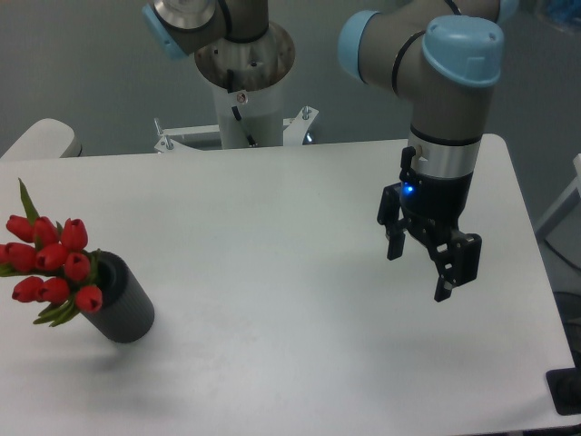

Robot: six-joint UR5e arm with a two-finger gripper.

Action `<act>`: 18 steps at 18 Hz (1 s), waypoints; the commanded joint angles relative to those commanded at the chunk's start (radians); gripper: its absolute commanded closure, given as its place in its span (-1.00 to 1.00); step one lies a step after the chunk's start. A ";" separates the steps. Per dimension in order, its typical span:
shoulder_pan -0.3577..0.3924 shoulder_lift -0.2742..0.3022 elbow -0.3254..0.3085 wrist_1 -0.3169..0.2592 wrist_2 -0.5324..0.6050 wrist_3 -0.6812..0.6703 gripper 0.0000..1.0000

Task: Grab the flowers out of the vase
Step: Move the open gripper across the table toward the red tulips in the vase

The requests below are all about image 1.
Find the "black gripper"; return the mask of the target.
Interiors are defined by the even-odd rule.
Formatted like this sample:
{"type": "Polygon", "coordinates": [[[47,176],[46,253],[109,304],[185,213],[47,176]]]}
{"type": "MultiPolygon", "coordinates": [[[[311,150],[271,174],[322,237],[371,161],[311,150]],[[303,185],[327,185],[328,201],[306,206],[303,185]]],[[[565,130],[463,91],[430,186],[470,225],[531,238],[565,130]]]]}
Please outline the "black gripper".
{"type": "Polygon", "coordinates": [[[473,174],[459,178],[437,178],[412,168],[419,152],[407,146],[401,154],[399,183],[383,189],[377,222],[385,227],[387,259],[403,254],[405,230],[428,250],[436,265],[438,282],[434,300],[443,302],[452,291],[478,276],[482,238],[458,229],[473,174]],[[399,217],[401,211],[405,222],[399,217]]]}

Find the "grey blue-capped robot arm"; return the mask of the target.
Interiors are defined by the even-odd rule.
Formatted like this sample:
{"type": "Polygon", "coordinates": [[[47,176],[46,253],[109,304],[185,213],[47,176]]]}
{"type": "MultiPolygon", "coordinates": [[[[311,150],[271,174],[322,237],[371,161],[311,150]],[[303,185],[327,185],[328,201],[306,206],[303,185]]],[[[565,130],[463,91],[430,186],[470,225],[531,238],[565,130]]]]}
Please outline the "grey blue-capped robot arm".
{"type": "MultiPolygon", "coordinates": [[[[514,1],[413,1],[360,11],[340,31],[340,66],[356,80],[411,103],[399,181],[382,193],[387,256],[411,236],[438,271],[437,301],[475,280],[482,241],[458,227],[468,198],[514,1]]],[[[290,35],[264,1],[151,1],[151,33],[172,59],[192,57],[213,86],[222,146],[284,144],[279,85],[293,67],[290,35]]]]}

